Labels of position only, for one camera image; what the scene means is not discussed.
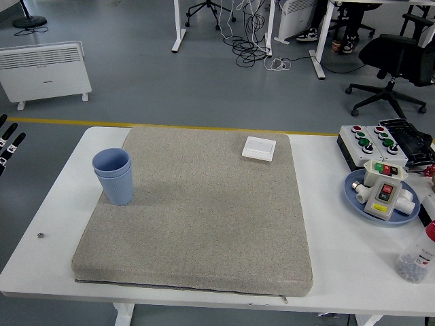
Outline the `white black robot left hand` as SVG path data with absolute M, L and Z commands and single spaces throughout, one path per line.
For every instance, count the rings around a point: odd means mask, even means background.
M 11 144 L 7 144 L 11 136 L 15 133 L 17 127 L 18 124 L 14 122 L 1 135 L 1 175 L 5 171 L 7 162 L 11 159 L 21 142 L 23 142 L 26 137 L 26 133 L 21 132 Z

